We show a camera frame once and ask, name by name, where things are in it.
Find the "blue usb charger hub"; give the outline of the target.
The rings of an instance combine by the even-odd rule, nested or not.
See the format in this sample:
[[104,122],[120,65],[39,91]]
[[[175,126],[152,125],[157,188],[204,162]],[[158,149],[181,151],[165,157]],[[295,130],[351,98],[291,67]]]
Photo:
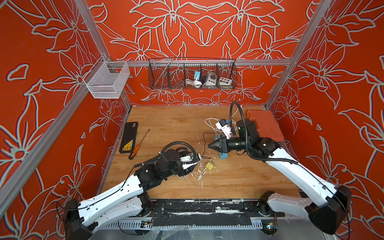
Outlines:
[[221,160],[227,159],[228,156],[229,156],[228,153],[219,153],[219,157],[220,157]]

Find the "yellow plug adapter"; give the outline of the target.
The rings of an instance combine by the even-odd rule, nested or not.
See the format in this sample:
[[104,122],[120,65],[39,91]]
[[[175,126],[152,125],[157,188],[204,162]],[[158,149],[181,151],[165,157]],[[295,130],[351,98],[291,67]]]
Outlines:
[[215,164],[211,161],[207,162],[205,165],[206,170],[212,171],[215,168]]

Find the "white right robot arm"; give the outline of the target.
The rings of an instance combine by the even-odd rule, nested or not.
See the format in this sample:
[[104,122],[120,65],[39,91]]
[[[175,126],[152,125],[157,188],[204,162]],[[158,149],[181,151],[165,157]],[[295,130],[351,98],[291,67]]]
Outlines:
[[248,119],[237,122],[220,120],[216,128],[223,134],[208,147],[219,153],[245,151],[253,159],[267,163],[278,170],[307,196],[308,200],[266,191],[258,199],[259,213],[265,217],[274,213],[286,213],[309,220],[328,235],[334,235],[347,219],[351,204],[351,191],[336,186],[314,174],[296,161],[279,143],[260,137],[256,124]]

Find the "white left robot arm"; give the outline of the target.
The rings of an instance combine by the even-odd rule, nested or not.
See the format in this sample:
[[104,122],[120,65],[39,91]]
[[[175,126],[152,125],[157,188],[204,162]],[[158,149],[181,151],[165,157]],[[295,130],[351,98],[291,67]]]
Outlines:
[[137,216],[151,207],[147,191],[171,176],[185,176],[193,171],[201,156],[186,148],[160,152],[156,157],[135,165],[135,173],[113,188],[79,201],[72,199],[63,207],[67,240],[88,240],[110,222]]

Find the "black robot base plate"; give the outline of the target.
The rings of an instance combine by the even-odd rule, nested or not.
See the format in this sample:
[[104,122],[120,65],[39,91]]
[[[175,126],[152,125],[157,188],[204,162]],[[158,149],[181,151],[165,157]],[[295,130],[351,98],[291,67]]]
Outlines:
[[260,230],[284,213],[263,216],[257,200],[157,199],[145,216],[119,221],[124,230],[188,229]]

